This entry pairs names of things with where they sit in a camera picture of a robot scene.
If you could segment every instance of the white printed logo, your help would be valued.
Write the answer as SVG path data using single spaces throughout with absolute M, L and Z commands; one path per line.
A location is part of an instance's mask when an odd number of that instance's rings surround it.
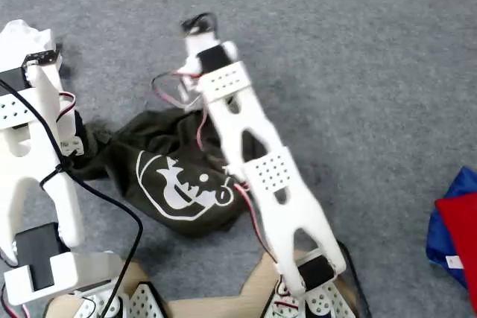
M 227 206 L 233 201 L 233 190 L 227 186 L 230 177 L 225 179 L 220 191 L 207 190 L 208 186 L 212 186 L 211 188 L 217 186 L 209 183 L 208 174 L 198 175 L 196 183 L 181 183 L 178 175 L 184 169 L 177 166 L 177 160 L 158 155 L 142 166 L 141 159 L 144 153 L 145 151 L 141 151 L 137 157 L 137 181 L 151 204 L 164 217 L 172 220 L 193 221 L 214 205 Z M 157 177 L 151 175 L 151 172 L 157 174 Z M 154 190 L 159 192 L 151 192 L 149 188 L 155 188 Z

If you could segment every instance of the white label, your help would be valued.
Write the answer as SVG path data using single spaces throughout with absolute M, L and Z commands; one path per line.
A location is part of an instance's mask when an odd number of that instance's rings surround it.
M 461 259 L 459 256 L 446 256 L 447 266 L 449 268 L 455 268 L 458 270 L 463 270 L 464 266 L 462 265 Z

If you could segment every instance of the mounting hole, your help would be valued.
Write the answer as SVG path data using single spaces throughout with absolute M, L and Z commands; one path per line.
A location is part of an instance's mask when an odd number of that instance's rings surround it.
M 285 188 L 281 188 L 280 190 L 275 192 L 275 199 L 277 199 L 277 202 L 281 205 L 286 204 L 288 201 L 287 193 Z

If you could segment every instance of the red fabric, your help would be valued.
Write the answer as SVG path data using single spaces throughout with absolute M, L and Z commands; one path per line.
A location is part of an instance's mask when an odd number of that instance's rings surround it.
M 477 193 L 435 202 L 464 266 L 470 301 L 477 313 Z

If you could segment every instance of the blue fabric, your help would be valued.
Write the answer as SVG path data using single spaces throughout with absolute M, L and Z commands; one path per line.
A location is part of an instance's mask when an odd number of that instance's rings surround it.
M 459 197 L 475 191 L 477 191 L 477 173 L 468 167 L 462 167 L 444 197 L 452 199 L 453 197 Z M 452 277 L 467 288 L 464 270 L 452 269 L 447 265 L 446 256 L 457 255 L 457 252 L 455 251 L 449 230 L 447 230 L 437 209 L 432 211 L 429 221 L 426 254 L 431 262 L 442 266 Z

